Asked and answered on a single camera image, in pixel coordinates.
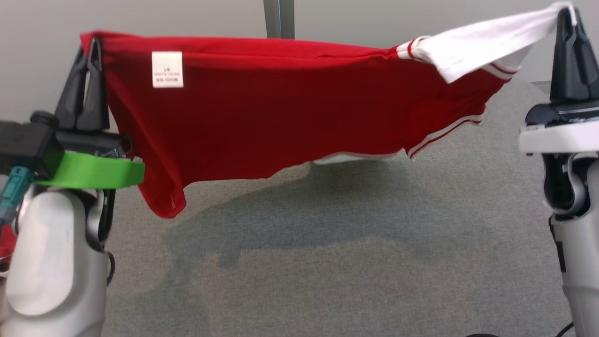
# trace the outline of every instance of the gray pole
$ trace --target gray pole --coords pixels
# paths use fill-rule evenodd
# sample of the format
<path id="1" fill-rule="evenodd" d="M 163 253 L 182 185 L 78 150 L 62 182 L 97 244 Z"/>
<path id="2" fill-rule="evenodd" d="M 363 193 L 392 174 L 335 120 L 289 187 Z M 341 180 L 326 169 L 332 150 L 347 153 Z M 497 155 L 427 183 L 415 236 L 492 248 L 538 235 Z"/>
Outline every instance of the gray pole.
<path id="1" fill-rule="evenodd" d="M 294 0 L 264 0 L 268 38 L 295 39 Z"/>

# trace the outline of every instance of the white wall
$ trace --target white wall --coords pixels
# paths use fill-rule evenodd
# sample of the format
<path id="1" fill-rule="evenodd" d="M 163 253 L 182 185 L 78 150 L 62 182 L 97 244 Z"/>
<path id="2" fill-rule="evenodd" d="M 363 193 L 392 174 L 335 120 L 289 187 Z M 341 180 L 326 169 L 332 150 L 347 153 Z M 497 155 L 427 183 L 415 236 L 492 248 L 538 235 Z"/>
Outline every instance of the white wall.
<path id="1" fill-rule="evenodd" d="M 295 0 L 296 38 L 391 47 L 420 35 L 535 10 L 551 0 Z M 599 1 L 578 0 L 599 48 Z M 77 50 L 78 33 L 265 37 L 262 0 L 0 0 L 0 118 L 53 111 Z M 549 80 L 553 38 L 520 76 Z"/>
<path id="2" fill-rule="evenodd" d="M 295 0 L 295 37 L 392 47 L 481 20 L 544 8 L 554 0 Z M 573 0 L 599 50 L 598 0 Z M 520 78 L 550 80 L 555 36 L 539 42 Z"/>

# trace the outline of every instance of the green mount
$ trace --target green mount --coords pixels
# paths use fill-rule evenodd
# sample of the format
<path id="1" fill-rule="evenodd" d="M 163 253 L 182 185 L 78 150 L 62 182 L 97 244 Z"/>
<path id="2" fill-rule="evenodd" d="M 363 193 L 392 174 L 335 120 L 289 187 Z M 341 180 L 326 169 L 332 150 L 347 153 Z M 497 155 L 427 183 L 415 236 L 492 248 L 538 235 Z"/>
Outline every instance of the green mount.
<path id="1" fill-rule="evenodd" d="M 146 166 L 126 159 L 65 152 L 52 180 L 35 184 L 74 189 L 121 189 L 142 183 Z"/>

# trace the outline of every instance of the clothing label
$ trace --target clothing label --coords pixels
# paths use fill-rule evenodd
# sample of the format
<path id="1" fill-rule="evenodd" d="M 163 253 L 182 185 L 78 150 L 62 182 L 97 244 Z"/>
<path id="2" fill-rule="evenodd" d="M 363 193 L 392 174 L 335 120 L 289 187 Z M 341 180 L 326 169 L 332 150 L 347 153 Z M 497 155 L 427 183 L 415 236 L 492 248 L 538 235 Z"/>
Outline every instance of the clothing label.
<path id="1" fill-rule="evenodd" d="M 152 86 L 154 88 L 183 87 L 182 52 L 152 52 Z"/>

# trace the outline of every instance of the red object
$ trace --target red object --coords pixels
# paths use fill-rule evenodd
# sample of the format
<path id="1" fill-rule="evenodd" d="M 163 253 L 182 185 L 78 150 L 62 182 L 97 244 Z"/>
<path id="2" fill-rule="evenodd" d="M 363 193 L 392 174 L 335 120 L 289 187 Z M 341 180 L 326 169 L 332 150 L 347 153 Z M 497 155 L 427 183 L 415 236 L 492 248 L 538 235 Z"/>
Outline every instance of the red object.
<path id="1" fill-rule="evenodd" d="M 13 233 L 11 225 L 2 225 L 0 237 L 0 264 L 9 265 L 14 247 L 17 245 L 17 236 Z"/>
<path id="2" fill-rule="evenodd" d="M 338 152 L 414 155 L 479 123 L 509 81 L 477 70 L 447 84 L 396 47 L 92 32 L 81 35 L 86 53 L 94 35 L 108 105 L 146 164 L 140 190 L 165 218 L 185 207 L 192 182 L 265 178 Z M 153 88 L 155 51 L 183 52 L 183 88 Z"/>

